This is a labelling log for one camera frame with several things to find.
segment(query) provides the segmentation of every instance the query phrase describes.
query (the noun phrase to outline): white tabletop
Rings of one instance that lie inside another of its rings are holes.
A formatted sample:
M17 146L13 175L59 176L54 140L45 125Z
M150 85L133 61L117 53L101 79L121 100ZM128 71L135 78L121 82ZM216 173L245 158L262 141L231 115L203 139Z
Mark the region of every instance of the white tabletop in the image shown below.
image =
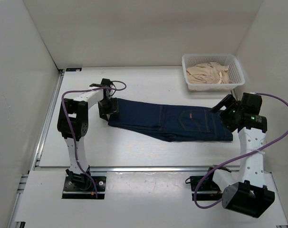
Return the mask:
M87 89L102 78L124 81L127 89L115 97L165 105L213 107L229 92L190 92L182 67L93 67L66 72L60 88L40 166L68 167L67 146L57 131L60 97L67 90ZM68 94L73 98L77 94ZM240 154L237 132L233 142L163 142L155 138L110 127L99 118L98 107L89 110L89 129L85 136L90 166L210 166Z
M265 174L275 202L260 218L252 218L221 204L200 209L192 201L192 173L107 173L104 200L62 199L65 172L29 174L16 221L25 228L275 228L287 225L271 174ZM199 202L209 205L211 202Z

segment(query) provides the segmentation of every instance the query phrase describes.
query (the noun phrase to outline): plastic laundry basket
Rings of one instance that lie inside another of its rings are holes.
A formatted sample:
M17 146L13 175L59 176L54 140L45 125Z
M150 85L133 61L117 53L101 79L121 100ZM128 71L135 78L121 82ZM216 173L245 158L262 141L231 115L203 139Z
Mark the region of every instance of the plastic laundry basket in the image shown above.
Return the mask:
M229 78L233 84L193 84L188 81L186 69L200 63L217 62L222 66L229 65ZM231 54L185 54L182 57L182 67L189 90L232 90L245 83L238 60Z

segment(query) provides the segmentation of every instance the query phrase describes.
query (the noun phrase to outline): jeans pocket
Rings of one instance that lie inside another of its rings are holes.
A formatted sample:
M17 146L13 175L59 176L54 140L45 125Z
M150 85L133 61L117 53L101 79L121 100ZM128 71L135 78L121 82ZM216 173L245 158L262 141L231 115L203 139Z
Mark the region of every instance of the jeans pocket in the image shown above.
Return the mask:
M188 132L210 133L208 116L205 109L183 110L179 116L179 123Z

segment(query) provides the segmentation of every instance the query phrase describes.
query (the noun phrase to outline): beige cloth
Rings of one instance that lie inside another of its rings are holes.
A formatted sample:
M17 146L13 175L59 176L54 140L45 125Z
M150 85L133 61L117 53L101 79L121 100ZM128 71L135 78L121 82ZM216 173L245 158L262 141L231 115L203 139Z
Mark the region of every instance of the beige cloth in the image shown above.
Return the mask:
M186 69L188 81L193 84L231 84L229 66L219 63L200 63Z

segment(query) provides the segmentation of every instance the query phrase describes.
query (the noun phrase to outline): folded jeans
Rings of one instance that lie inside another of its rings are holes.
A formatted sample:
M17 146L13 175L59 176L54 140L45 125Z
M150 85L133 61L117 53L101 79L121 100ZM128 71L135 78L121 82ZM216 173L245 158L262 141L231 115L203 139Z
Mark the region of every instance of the folded jeans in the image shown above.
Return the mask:
M108 125L142 133L167 142L232 141L222 126L219 113L210 108L150 104L118 99L119 112L110 115Z

